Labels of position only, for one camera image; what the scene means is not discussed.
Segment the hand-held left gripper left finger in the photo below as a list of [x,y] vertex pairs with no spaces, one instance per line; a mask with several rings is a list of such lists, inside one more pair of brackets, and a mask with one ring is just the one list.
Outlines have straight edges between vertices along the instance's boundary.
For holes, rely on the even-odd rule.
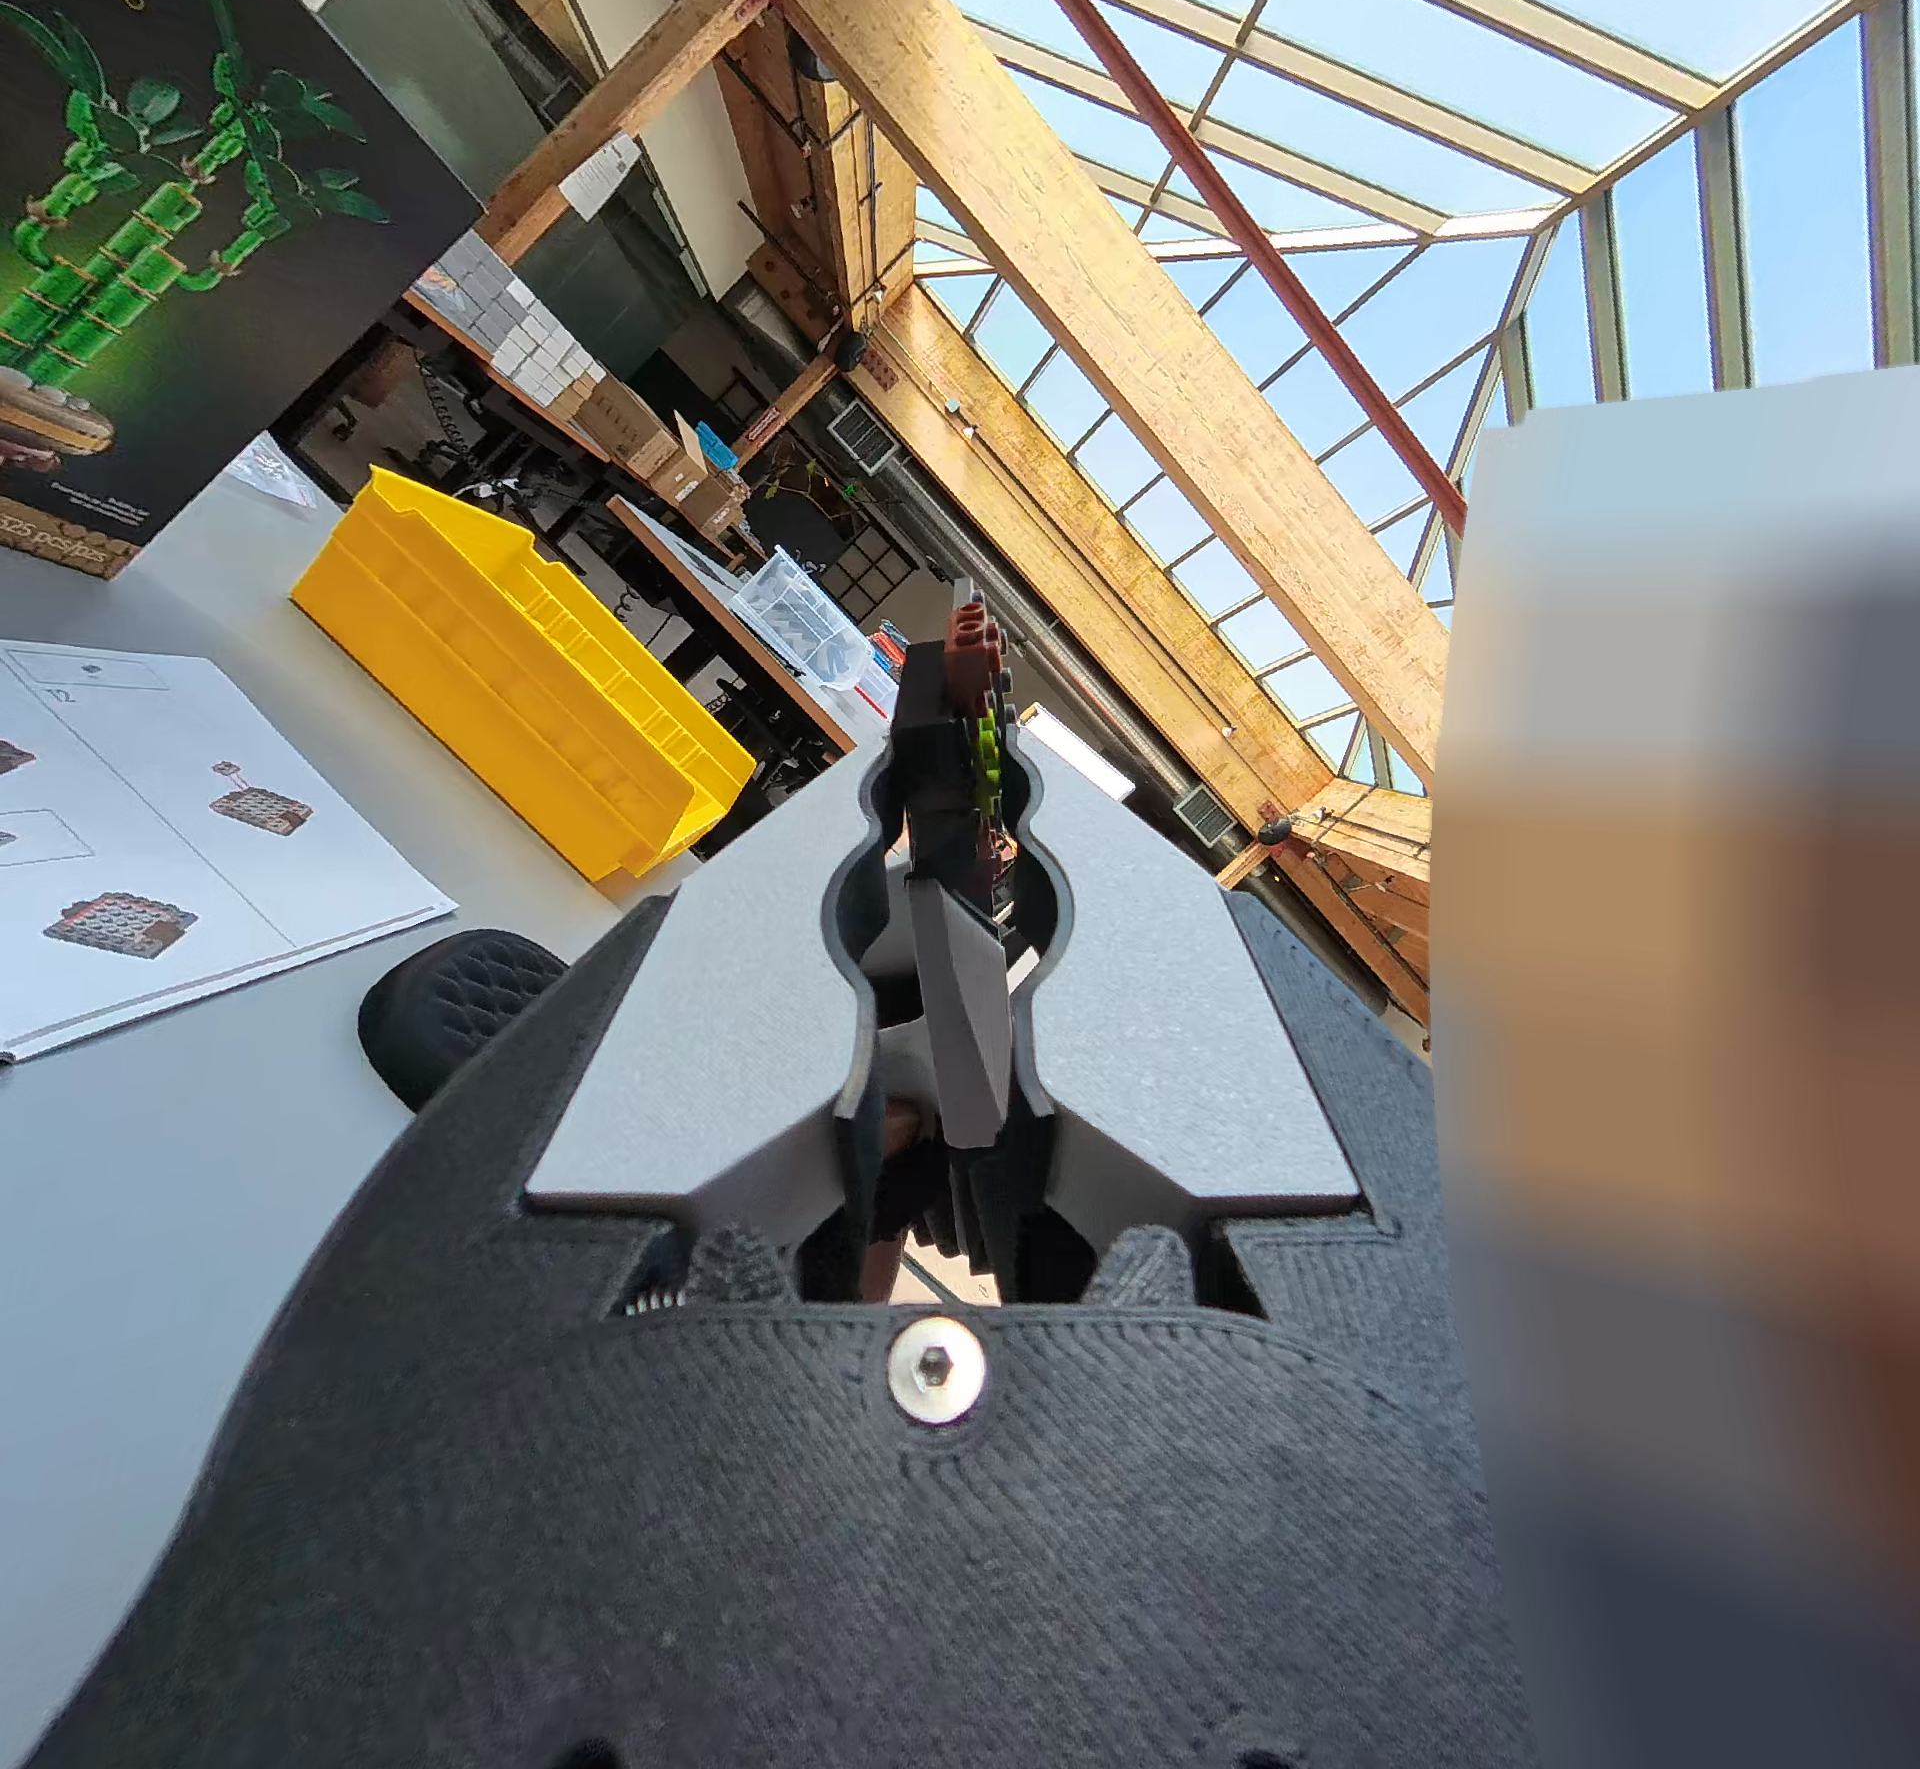
[[537,1160],[526,1198],[644,1210],[789,1249],[835,1210],[873,1233],[885,1162],[878,996],[900,814],[862,744],[669,902]]

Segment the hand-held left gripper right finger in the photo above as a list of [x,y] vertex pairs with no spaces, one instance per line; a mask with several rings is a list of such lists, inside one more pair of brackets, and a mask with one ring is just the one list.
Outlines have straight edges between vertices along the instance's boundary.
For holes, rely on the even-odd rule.
[[1046,1208],[1126,1230],[1346,1215],[1361,1195],[1214,876],[1050,749],[1030,838],[1064,878],[1032,1014]]

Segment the small toy brick assembly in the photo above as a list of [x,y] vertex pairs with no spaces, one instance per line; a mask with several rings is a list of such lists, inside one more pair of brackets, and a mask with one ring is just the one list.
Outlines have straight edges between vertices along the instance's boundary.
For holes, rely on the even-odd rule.
[[925,1033],[925,1093],[888,1136],[873,1233],[917,1235],[1020,1298],[1032,1125],[1014,1099],[1014,996],[1000,898],[1027,804],[1014,768],[1005,642],[970,579],[952,583],[938,640],[904,649],[894,722],[873,775],[888,847],[900,847],[904,957],[862,972],[885,1028]]

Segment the grey desk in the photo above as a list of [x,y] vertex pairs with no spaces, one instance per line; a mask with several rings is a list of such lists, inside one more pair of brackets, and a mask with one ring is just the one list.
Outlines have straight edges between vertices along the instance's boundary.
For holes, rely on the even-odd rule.
[[2,1766],[137,1601],[224,1405],[409,1115],[354,1018],[436,934],[577,957],[699,867],[597,891],[287,601],[337,506],[213,478],[116,579],[2,557],[2,634],[204,655],[417,871],[429,931],[2,1071]]

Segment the black quilted pad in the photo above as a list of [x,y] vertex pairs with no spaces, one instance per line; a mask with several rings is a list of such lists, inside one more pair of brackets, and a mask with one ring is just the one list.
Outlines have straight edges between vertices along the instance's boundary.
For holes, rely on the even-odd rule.
[[365,996],[356,1039],[377,1080],[421,1109],[568,965],[506,931],[449,934],[387,968]]

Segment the yellow plastic bin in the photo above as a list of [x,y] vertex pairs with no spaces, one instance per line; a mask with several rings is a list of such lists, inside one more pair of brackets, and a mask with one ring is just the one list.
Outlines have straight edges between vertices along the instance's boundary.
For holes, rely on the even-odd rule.
[[755,771],[529,532],[387,469],[291,601],[589,883],[678,857]]

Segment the clear plastic container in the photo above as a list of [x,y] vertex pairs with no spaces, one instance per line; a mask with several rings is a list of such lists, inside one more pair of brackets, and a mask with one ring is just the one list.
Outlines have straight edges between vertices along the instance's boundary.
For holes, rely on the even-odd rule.
[[783,544],[736,589],[732,608],[796,672],[827,691],[853,691],[873,665],[873,642]]

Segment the wooden background table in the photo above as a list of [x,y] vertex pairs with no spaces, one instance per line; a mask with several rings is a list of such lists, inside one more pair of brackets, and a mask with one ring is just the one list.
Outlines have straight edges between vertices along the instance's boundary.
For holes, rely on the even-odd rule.
[[622,498],[611,498],[607,513],[657,564],[669,583],[696,608],[708,633],[721,634],[725,649],[715,649],[715,660],[725,660],[736,672],[744,672],[744,663],[751,663],[755,672],[796,706],[838,754],[885,740],[885,717],[873,702],[858,691],[853,691],[849,702],[835,702],[831,691],[792,671],[785,655],[732,608],[732,573],[689,553]]

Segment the white instruction booklet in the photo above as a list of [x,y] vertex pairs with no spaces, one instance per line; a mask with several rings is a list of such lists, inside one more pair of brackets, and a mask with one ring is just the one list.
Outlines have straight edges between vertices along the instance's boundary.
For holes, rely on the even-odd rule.
[[197,655],[2,642],[2,1060],[456,905]]

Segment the cardboard box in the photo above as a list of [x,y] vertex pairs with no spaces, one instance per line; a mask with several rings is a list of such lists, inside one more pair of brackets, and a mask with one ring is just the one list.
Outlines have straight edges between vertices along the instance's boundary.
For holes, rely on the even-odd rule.
[[589,438],[607,457],[619,461],[636,478],[657,472],[660,461],[678,456],[678,434],[652,413],[635,390],[613,374],[599,374],[591,394],[575,413],[575,432]]
[[649,488],[678,513],[708,540],[721,540],[738,527],[748,487],[732,466],[708,456],[704,438],[677,413],[657,461],[644,472]]

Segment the clear plastic bag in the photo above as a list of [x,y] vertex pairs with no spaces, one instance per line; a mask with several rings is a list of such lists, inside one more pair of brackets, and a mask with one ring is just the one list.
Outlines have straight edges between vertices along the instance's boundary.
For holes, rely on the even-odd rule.
[[233,481],[241,481],[276,505],[319,512],[321,488],[276,447],[271,434],[257,434],[224,472]]

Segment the stack of white boxes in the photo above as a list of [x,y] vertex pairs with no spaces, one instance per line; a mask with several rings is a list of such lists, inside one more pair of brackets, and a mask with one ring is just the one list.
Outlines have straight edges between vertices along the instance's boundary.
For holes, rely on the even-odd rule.
[[500,382],[561,424],[585,409],[607,374],[561,316],[474,232],[448,246],[443,261],[417,277],[409,298],[443,316]]

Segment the white paper notice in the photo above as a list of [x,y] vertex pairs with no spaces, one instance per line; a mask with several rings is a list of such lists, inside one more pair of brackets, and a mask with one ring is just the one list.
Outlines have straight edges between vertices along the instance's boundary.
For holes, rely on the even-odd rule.
[[575,217],[597,219],[619,190],[626,173],[635,173],[636,158],[636,138],[618,128],[611,143],[591,151],[570,173],[557,180],[557,194]]

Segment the black bamboo brick set box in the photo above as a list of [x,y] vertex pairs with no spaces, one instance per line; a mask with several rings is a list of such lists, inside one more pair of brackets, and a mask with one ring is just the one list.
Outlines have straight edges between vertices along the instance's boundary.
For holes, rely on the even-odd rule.
[[302,0],[2,0],[2,550],[116,577],[474,219]]

